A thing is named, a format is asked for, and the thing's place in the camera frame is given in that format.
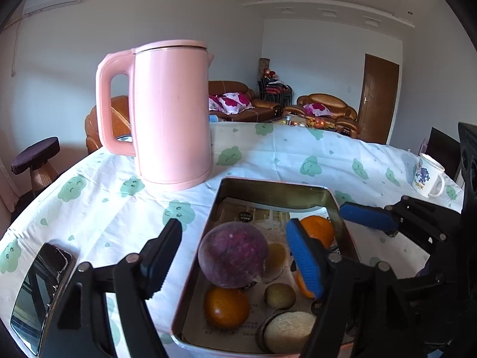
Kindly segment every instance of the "orange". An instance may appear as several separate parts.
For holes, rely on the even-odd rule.
[[[234,329],[249,317],[249,299],[240,289],[213,286],[206,293],[204,313],[215,327]]]
[[[301,273],[299,271],[296,271],[294,274],[295,277],[295,282],[297,283],[298,288],[300,289],[300,292],[307,298],[313,299],[315,295],[313,292],[309,291],[305,285],[305,282],[303,281],[303,277],[301,276]]]
[[[334,240],[333,225],[328,219],[310,215],[300,221],[307,234],[319,240],[328,249]]]

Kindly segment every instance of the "purple stool cushion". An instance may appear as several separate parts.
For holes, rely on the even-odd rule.
[[[26,148],[11,163],[11,172],[21,174],[30,167],[39,168],[60,151],[58,137],[49,137]]]

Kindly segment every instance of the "brown leather sofa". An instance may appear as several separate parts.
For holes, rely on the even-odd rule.
[[[313,104],[314,102],[319,102],[325,105],[330,112],[333,113],[333,116],[330,116],[330,118],[333,118],[334,126],[338,133],[348,135],[351,138],[359,138],[360,128],[356,122],[356,119],[358,118],[356,110],[351,106],[348,106],[345,101],[330,94],[315,93],[302,95],[298,97],[296,105],[286,106],[283,109],[282,115],[291,113],[305,117],[307,114],[303,109],[303,106],[306,104]]]
[[[226,121],[240,122],[261,122],[280,116],[280,104],[255,98],[253,90],[249,89],[243,83],[235,81],[209,81],[209,94],[220,95],[228,92],[247,94],[252,105],[255,107],[233,115],[227,115],[221,112],[209,112],[209,114],[216,114],[219,118]],[[113,120],[113,135],[115,137],[129,135],[131,133],[127,95],[111,98],[111,117]],[[91,112],[86,116],[84,120],[84,130],[86,132],[86,147],[88,153],[92,153],[101,148],[102,144],[98,134],[96,106],[93,107]]]
[[[246,109],[239,114],[225,114],[222,112],[210,111],[209,114],[215,114],[218,118],[225,121],[236,121],[243,123],[259,123],[272,118],[279,117],[281,113],[280,104],[271,101],[263,101],[255,98],[255,93],[247,85],[235,81],[209,81],[209,94],[222,95],[225,93],[243,93],[248,96],[253,109]]]

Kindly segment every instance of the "mug handle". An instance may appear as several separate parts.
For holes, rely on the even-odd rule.
[[[111,117],[111,81],[118,74],[129,77],[129,103],[134,101],[134,50],[107,55],[96,71],[96,108],[98,117],[99,140],[108,151],[116,155],[136,156],[134,145],[129,141],[118,141],[113,135]],[[129,114],[129,122],[134,122]]]
[[[438,197],[440,194],[442,194],[444,192],[444,187],[445,187],[444,177],[442,176],[442,174],[439,174],[439,177],[441,179],[441,189],[439,190],[439,192],[437,194],[431,194],[429,192],[430,197]]]

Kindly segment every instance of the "mug rim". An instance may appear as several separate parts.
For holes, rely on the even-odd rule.
[[[442,171],[444,172],[445,171],[445,168],[442,166],[442,164],[440,164],[438,161],[436,161],[435,159],[433,159],[431,156],[429,156],[428,154],[425,154],[425,153],[420,153],[419,156],[421,156],[421,158],[423,158],[424,160],[428,161],[428,163],[433,166],[435,169],[438,169],[439,171]]]

